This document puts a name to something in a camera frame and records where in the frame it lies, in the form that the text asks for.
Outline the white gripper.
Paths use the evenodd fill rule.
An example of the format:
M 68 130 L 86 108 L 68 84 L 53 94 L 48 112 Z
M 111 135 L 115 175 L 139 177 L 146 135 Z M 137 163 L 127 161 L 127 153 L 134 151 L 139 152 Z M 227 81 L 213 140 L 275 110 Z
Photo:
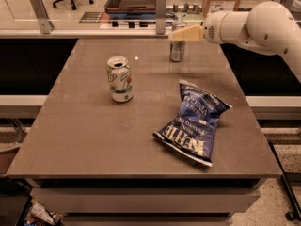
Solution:
M 176 29 L 168 34 L 168 38 L 173 42 L 200 41 L 204 39 L 210 43 L 223 44 L 226 39 L 222 37 L 223 24 L 229 11 L 217 11 L 210 13 L 203 21 L 203 27 L 195 24 L 184 28 Z

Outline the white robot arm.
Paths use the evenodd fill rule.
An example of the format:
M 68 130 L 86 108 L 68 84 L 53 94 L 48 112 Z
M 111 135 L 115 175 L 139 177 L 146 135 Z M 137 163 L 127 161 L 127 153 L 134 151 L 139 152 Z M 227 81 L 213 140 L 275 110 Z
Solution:
M 279 55 L 301 82 L 301 28 L 277 2 L 260 3 L 249 12 L 217 11 L 209 14 L 202 25 L 176 29 L 168 38 L 172 42 L 205 39 L 262 55 Z

